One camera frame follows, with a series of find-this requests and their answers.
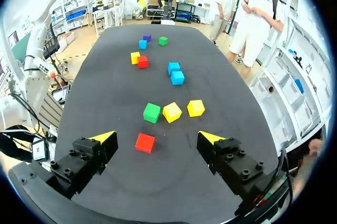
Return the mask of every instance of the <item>white shorts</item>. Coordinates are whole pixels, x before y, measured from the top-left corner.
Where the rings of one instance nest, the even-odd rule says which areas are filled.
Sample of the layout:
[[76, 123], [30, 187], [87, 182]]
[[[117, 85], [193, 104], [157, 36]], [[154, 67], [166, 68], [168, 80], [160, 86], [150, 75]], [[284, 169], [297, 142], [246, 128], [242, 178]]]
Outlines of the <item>white shorts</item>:
[[243, 22], [238, 23], [233, 37], [230, 51], [235, 54], [242, 52], [246, 45], [243, 63], [247, 67], [253, 67], [257, 56], [263, 49], [269, 34], [261, 34], [258, 29], [253, 29]]

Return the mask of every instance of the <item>purple cube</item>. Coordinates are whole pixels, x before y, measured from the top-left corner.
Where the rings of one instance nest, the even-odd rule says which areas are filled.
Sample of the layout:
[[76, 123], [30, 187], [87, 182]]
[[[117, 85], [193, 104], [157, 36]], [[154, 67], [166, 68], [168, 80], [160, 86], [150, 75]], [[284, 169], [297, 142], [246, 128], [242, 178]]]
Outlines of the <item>purple cube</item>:
[[143, 36], [143, 40], [147, 40], [148, 42], [151, 42], [151, 35], [145, 34], [145, 35]]

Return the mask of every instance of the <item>white t-shirt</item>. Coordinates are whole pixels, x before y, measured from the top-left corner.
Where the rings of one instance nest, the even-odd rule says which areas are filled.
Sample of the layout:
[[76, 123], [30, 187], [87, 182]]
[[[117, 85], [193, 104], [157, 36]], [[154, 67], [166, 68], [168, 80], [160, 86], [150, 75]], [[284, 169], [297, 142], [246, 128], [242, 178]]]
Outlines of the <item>white t-shirt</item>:
[[[271, 17], [274, 16], [273, 11], [273, 0], [245, 0], [248, 2], [248, 6], [250, 8], [256, 7], [260, 8], [261, 10], [267, 12]], [[281, 21], [284, 23], [284, 10], [282, 3], [279, 1], [276, 7], [276, 21]], [[260, 16], [256, 16], [254, 13], [247, 13], [244, 12], [244, 16], [241, 20], [245, 22], [245, 25], [248, 27], [255, 29], [260, 35], [265, 34], [266, 36], [269, 35], [270, 31], [270, 24]]]
[[228, 21], [232, 15], [232, 11], [236, 10], [236, 4], [234, 0], [217, 0], [215, 2], [221, 4], [224, 20]]

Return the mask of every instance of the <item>green cube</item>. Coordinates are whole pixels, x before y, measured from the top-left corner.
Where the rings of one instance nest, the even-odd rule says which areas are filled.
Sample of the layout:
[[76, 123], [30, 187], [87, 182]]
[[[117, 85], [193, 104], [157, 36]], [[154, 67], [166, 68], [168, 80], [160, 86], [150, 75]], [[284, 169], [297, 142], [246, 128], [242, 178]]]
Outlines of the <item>green cube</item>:
[[143, 113], [144, 120], [151, 123], [157, 123], [160, 115], [160, 106], [155, 104], [147, 103], [146, 108]]
[[163, 37], [159, 38], [159, 44], [161, 46], [165, 46], [168, 42], [169, 42], [169, 39], [167, 37], [163, 36]]

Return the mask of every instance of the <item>blue cube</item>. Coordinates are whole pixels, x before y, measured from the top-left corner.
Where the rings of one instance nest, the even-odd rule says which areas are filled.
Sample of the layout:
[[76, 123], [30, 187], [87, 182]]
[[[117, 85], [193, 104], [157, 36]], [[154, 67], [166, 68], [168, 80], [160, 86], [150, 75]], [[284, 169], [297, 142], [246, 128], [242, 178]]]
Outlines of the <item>blue cube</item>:
[[182, 85], [184, 81], [185, 81], [185, 76], [181, 70], [178, 72], [172, 72], [171, 74], [172, 85], [174, 86]]
[[143, 36], [143, 40], [147, 40], [148, 42], [151, 42], [151, 35], [150, 34], [145, 34]]
[[180, 70], [180, 65], [177, 62], [170, 62], [168, 64], [167, 70], [168, 70], [168, 74], [171, 75], [172, 72]]
[[139, 49], [146, 49], [147, 48], [147, 41], [146, 40], [140, 40], [139, 41]]

